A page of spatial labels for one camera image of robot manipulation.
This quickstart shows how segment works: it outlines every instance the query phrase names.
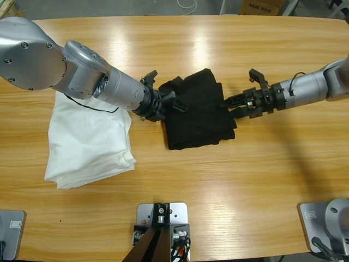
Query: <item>metal mounting plate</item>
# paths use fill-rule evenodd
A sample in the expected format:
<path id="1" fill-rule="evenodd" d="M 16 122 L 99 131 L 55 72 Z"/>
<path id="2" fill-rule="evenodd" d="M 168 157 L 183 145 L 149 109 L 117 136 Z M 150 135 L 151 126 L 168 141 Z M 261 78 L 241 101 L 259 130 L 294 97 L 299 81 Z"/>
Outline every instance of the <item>metal mounting plate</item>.
<path id="1" fill-rule="evenodd" d="M 23 211 L 0 210 L 0 240 L 5 241 L 4 260 L 14 260 L 19 252 L 26 219 Z"/>
<path id="2" fill-rule="evenodd" d="M 141 204 L 138 206 L 136 225 L 143 227 L 150 227 L 152 225 L 153 207 L 154 204 Z M 189 224 L 188 209 L 185 203 L 170 203 L 170 209 L 172 210 L 172 213 L 170 213 L 171 226 Z"/>
<path id="3" fill-rule="evenodd" d="M 314 253 L 320 250 L 311 242 L 313 237 L 318 237 L 328 248 L 333 249 L 331 240 L 327 235 L 326 208 L 333 201 L 305 203 L 298 205 L 298 212 L 302 222 L 303 231 L 306 236 L 306 244 Z"/>

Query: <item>folded black fabric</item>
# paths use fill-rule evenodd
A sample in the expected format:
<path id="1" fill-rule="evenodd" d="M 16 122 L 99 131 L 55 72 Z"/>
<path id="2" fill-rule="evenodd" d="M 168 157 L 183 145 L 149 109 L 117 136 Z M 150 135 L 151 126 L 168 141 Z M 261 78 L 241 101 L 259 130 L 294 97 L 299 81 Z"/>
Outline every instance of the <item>folded black fabric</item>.
<path id="1" fill-rule="evenodd" d="M 236 124 L 227 109 L 219 108 L 223 101 L 221 83 L 211 70 L 204 69 L 184 80 L 180 77 L 159 88 L 160 92 L 175 91 L 188 111 L 167 110 L 165 126 L 169 149 L 216 145 L 222 139 L 234 139 Z"/>

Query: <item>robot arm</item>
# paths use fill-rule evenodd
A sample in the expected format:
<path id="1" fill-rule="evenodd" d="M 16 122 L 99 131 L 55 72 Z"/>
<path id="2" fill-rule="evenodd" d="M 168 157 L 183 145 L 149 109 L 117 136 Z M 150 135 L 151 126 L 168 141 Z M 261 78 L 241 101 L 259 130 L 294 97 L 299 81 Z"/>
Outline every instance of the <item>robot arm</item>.
<path id="1" fill-rule="evenodd" d="M 234 118 L 259 117 L 263 112 L 273 113 L 274 109 L 283 110 L 295 106 L 311 104 L 322 100 L 334 101 L 349 97 L 349 58 L 342 59 L 320 70 L 304 74 L 280 83 L 268 85 L 264 75 L 251 69 L 250 81 L 258 82 L 260 90 L 251 88 L 227 98 L 220 106 L 232 108 Z"/>
<path id="2" fill-rule="evenodd" d="M 94 96 L 153 122 L 164 119 L 168 107 L 186 111 L 174 92 L 153 89 L 156 71 L 139 82 L 83 44 L 57 45 L 34 22 L 21 17 L 0 21 L 0 57 L 0 76 L 21 89 L 53 88 L 76 99 Z"/>

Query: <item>crumpled white fabric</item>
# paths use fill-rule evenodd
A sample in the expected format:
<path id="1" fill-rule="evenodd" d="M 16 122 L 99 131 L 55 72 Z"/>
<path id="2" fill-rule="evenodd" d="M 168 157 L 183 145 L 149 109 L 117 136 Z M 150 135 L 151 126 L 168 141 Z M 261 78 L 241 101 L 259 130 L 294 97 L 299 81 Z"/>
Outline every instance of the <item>crumpled white fabric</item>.
<path id="1" fill-rule="evenodd" d="M 95 98 L 77 101 L 101 110 L 116 108 Z M 134 170 L 130 126 L 131 117 L 124 109 L 113 114 L 98 112 L 56 92 L 45 180 L 56 182 L 57 188 L 68 189 Z"/>

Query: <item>wood grain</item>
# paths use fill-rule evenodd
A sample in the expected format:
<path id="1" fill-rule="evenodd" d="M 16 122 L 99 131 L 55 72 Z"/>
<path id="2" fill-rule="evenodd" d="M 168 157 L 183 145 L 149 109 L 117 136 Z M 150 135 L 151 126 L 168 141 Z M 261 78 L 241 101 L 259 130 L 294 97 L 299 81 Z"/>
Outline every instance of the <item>wood grain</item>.
<path id="1" fill-rule="evenodd" d="M 301 17 L 99 17 L 37 21 L 155 87 L 210 68 L 226 97 L 318 70 L 347 56 L 344 21 Z M 161 123 L 132 115 L 136 170 L 70 190 L 44 181 L 54 91 L 0 81 L 1 209 L 24 210 L 19 258 L 121 261 L 140 203 L 188 205 L 192 260 L 306 252 L 297 204 L 349 197 L 349 101 L 320 102 L 238 120 L 236 139 L 170 151 Z"/>

